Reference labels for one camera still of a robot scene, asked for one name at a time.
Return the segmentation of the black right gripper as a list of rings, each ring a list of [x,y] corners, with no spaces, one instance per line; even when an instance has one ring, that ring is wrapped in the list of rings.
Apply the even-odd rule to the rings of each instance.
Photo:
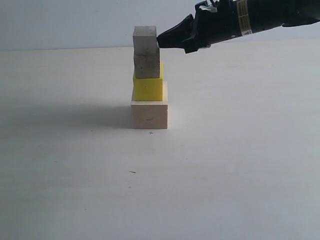
[[[188,54],[238,35],[237,4],[232,0],[204,0],[194,8],[195,15],[157,36],[159,48],[184,49]]]

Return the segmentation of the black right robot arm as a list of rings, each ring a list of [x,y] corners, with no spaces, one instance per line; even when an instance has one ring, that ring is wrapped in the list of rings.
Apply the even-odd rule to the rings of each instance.
[[[278,27],[320,21],[318,0],[204,0],[176,26],[157,36],[161,49],[193,53],[211,45]]]

